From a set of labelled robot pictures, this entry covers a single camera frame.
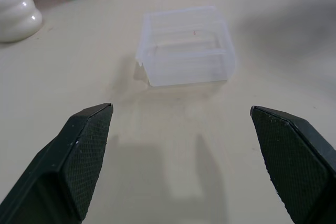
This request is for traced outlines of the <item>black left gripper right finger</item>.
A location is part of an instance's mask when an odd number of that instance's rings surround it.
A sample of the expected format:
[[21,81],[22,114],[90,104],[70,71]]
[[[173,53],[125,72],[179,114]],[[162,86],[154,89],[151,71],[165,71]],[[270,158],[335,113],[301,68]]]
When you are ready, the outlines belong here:
[[270,180],[295,224],[336,224],[336,150],[305,119],[252,106]]

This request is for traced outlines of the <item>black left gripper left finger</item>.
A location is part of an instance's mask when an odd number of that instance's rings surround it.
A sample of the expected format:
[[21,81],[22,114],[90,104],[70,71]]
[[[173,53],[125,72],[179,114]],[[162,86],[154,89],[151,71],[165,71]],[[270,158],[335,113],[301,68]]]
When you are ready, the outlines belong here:
[[82,224],[106,151],[113,105],[72,115],[0,204],[0,224]]

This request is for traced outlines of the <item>clear plastic container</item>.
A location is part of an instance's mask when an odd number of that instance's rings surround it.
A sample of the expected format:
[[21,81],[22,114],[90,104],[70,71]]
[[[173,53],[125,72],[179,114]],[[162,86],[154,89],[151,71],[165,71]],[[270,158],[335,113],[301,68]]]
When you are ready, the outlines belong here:
[[136,60],[153,87],[227,81],[234,46],[214,6],[145,14]]

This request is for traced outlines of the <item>white ribbed ceramic pot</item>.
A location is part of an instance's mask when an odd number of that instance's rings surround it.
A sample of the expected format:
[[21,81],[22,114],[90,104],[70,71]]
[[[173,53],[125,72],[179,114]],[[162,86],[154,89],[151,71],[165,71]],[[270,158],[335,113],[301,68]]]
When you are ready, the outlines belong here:
[[33,0],[0,0],[0,43],[26,39],[42,25],[42,14]]

